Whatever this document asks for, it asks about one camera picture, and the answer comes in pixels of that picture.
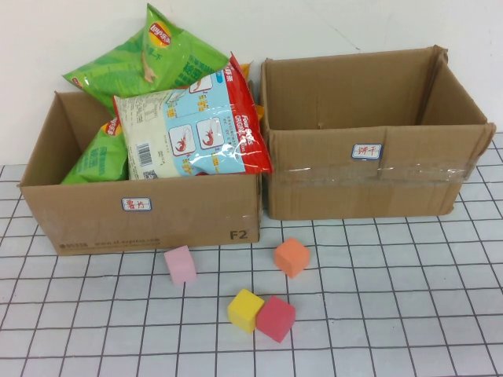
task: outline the white and red snack bag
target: white and red snack bag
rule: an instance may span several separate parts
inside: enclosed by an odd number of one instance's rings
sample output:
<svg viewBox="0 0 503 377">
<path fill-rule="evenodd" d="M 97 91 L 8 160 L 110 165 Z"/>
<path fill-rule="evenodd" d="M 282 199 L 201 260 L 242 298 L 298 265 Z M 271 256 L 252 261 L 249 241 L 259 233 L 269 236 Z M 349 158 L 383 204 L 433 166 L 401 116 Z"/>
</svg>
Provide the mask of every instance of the white and red snack bag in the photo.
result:
<svg viewBox="0 0 503 377">
<path fill-rule="evenodd" d="M 271 172 L 259 118 L 234 56 L 188 88 L 114 97 L 130 179 Z"/>
</svg>

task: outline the packing tape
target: packing tape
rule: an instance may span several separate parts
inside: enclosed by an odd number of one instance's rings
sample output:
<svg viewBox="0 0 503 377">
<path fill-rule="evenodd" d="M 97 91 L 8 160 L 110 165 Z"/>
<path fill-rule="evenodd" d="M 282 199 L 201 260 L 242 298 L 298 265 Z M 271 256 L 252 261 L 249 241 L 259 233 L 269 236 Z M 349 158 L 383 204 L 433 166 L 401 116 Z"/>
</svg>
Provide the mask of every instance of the packing tape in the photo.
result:
<svg viewBox="0 0 503 377">
<path fill-rule="evenodd" d="M 303 167 L 290 170 L 274 170 L 272 178 L 276 183 L 294 185 L 355 185 L 379 183 L 410 183 L 428 185 L 431 183 L 462 183 L 473 167 L 455 167 L 459 164 L 434 167 L 431 164 L 413 164 L 403 167 Z"/>
</svg>

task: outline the pink foam cube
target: pink foam cube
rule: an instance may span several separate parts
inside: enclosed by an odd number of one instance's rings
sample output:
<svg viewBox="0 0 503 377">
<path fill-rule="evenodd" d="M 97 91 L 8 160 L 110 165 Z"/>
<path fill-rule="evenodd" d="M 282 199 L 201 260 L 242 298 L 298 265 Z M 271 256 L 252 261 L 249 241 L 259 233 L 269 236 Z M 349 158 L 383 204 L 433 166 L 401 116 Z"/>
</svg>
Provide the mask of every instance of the pink foam cube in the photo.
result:
<svg viewBox="0 0 503 377">
<path fill-rule="evenodd" d="M 175 285 L 189 283 L 196 279 L 196 266 L 187 246 L 165 252 L 164 259 Z"/>
<path fill-rule="evenodd" d="M 271 296 L 257 315 L 257 329 L 281 343 L 296 321 L 296 308 Z"/>
</svg>

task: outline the foam cube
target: foam cube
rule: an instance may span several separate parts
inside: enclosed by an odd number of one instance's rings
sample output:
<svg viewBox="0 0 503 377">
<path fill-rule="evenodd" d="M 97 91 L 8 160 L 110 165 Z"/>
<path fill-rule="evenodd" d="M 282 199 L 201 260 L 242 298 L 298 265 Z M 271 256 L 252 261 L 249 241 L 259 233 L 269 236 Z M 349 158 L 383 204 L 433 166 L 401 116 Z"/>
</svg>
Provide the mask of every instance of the foam cube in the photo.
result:
<svg viewBox="0 0 503 377">
<path fill-rule="evenodd" d="M 227 315 L 231 324 L 235 324 L 246 332 L 255 330 L 257 313 L 264 305 L 264 300 L 252 294 L 247 289 L 241 289 L 234 300 L 227 307 Z"/>
<path fill-rule="evenodd" d="M 296 321 L 296 308 L 271 296 L 257 316 L 257 329 L 281 343 Z"/>
<path fill-rule="evenodd" d="M 309 265 L 309 249 L 289 238 L 274 252 L 274 263 L 293 279 Z"/>
<path fill-rule="evenodd" d="M 187 246 L 165 252 L 164 259 L 175 285 L 189 283 L 196 279 L 196 266 Z"/>
</svg>

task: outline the cardboard box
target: cardboard box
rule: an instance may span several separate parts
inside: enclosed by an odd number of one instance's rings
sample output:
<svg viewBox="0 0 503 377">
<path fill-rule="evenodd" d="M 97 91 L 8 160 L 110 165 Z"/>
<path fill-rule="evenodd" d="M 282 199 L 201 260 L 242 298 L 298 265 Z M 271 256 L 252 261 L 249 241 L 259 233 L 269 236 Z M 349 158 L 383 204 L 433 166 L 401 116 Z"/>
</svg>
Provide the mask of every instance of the cardboard box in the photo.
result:
<svg viewBox="0 0 503 377">
<path fill-rule="evenodd" d="M 438 46 L 262 66 L 272 218 L 448 214 L 496 130 Z"/>
<path fill-rule="evenodd" d="M 255 175 L 59 185 L 110 119 L 87 94 L 56 93 L 21 181 L 58 254 L 258 241 L 262 207 Z"/>
</svg>

